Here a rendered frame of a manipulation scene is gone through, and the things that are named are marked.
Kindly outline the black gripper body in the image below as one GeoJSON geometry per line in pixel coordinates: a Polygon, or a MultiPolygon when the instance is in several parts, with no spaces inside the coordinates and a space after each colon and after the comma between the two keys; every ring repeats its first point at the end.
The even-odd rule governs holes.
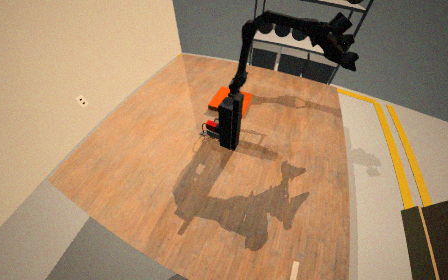
{"type": "MultiPolygon", "coordinates": [[[[324,51],[324,50],[323,50],[324,51]]],[[[348,69],[350,66],[352,66],[353,63],[359,58],[358,54],[355,52],[348,52],[344,53],[343,48],[340,45],[339,41],[335,40],[334,45],[330,47],[329,49],[324,51],[324,57],[329,60],[329,58],[332,58],[333,60],[340,59],[339,64],[345,68],[348,69]]]]}

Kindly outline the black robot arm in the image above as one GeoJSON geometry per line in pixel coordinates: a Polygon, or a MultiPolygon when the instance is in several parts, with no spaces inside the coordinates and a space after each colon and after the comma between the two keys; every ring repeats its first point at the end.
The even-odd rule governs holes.
{"type": "Polygon", "coordinates": [[[330,32],[336,36],[336,41],[340,42],[340,45],[344,51],[347,50],[348,46],[355,43],[354,35],[343,35],[345,31],[353,26],[353,24],[341,12],[339,12],[336,17],[328,23],[319,22],[319,20],[315,18],[303,19],[266,10],[254,20],[251,19],[246,21],[242,27],[241,38],[243,45],[236,71],[237,74],[228,86],[230,89],[230,94],[236,95],[237,90],[241,89],[241,87],[245,84],[248,75],[248,72],[246,72],[246,66],[252,39],[256,34],[256,30],[265,25],[266,22],[297,29],[302,32],[302,34],[312,38],[311,44],[313,47],[316,46],[316,44],[319,44],[324,51],[332,47],[335,43],[335,39],[332,37],[330,32]]]}

